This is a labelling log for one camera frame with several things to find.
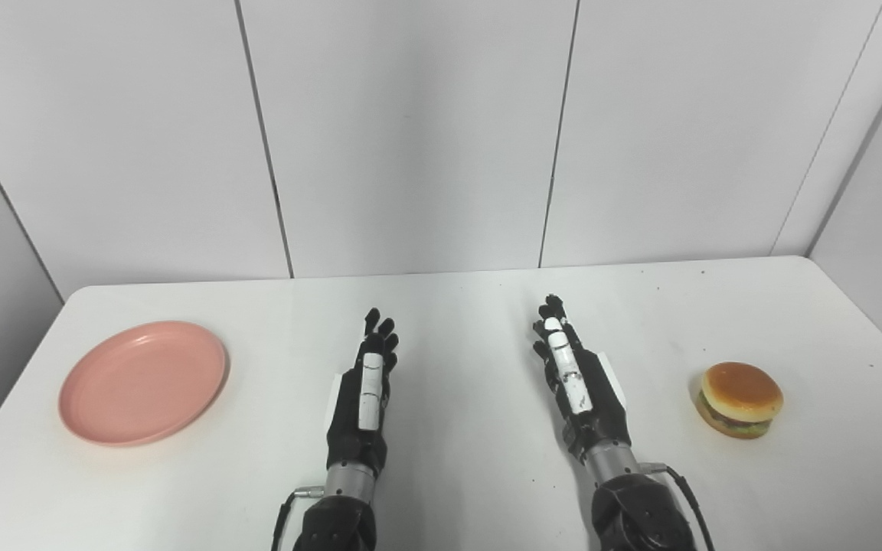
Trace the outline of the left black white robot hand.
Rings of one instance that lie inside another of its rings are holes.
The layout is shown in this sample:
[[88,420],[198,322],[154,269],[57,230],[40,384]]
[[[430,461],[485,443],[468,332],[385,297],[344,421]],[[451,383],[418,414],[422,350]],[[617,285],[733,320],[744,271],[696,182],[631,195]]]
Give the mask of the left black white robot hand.
[[381,475],[387,460],[383,425],[398,343],[392,318],[383,318],[377,308],[368,311],[354,365],[341,374],[326,432],[326,467],[360,464],[370,468],[376,478]]

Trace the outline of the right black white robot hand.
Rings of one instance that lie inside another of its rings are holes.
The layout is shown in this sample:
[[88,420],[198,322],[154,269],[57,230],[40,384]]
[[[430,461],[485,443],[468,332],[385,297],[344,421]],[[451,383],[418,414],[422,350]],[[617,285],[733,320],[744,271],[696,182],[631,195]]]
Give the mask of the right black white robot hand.
[[549,294],[538,308],[533,344],[542,359],[544,376],[563,416],[563,442],[585,463],[598,445],[630,445],[626,408],[599,356],[583,346],[568,321],[564,301]]

